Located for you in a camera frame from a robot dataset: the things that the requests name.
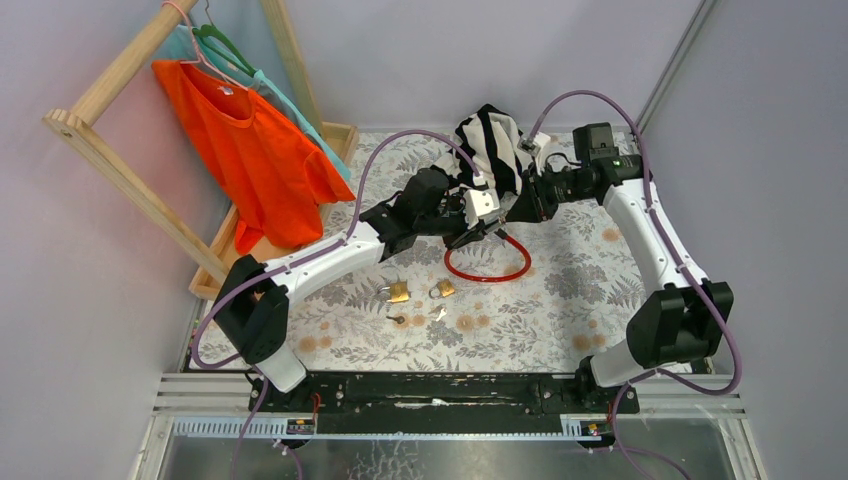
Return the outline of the red cable lock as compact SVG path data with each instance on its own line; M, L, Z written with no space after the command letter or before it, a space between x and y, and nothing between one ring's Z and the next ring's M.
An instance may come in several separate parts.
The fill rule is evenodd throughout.
M521 278L522 276L524 276L530 270L530 268L532 267L532 257L531 257L531 254L529 253L529 251L525 248L524 245L522 245L519 241L517 241L515 238L513 238L511 235L509 235L503 229L497 230L496 235L499 238L501 238L502 240L504 240L506 243L511 245L513 248L515 248L522 255L524 263L519 270L512 272L512 273L509 273L509 274L506 274L506 275L500 275L500 276L481 276L481 275L473 275L473 274L470 274L470 273L462 272L452 264L452 262L451 262L452 251L451 250L446 251L444 256L443 256L443 262L444 262L444 265L447 268L447 270L451 274L453 274L453 275L455 275L455 276L457 276L457 277L459 277L463 280L467 280L467 281L471 281L471 282L475 282L475 283L504 283L504 282L510 282L510 281L513 281L513 280L517 280L517 279Z

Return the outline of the brass padlock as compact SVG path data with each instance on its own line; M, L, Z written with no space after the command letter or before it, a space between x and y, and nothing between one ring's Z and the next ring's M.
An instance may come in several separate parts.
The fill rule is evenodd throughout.
M411 294L406 281L396 281L380 287L376 292L377 298L388 304L404 303L410 300Z
M456 293L456 287L449 279L442 279L428 290L428 296L431 299L447 298Z

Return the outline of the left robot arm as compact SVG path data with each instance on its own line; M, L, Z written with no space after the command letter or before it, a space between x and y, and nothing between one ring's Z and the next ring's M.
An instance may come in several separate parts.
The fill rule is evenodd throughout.
M309 401L307 369L286 342L292 307L357 270L410 249L420 237L440 237L449 249L483 239L505 218L516 195L482 183L462 187L423 169L390 199L356 214L345 231L279 258L237 260L213 307L213 318L242 360L272 386L288 411Z

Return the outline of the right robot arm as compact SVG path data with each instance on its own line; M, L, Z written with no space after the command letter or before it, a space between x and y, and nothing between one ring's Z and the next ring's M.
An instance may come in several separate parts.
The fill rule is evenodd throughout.
M623 341L581 363L585 377L573 386L577 405L597 412L612 400L614 386L659 367L714 355L734 295L727 283L711 281L683 246L641 155L621 153L607 123L574 133L580 165L559 171L549 165L544 135L521 138L519 150L532 162L506 219L540 223L552 219L561 204L594 199L630 249L645 303L628 322Z

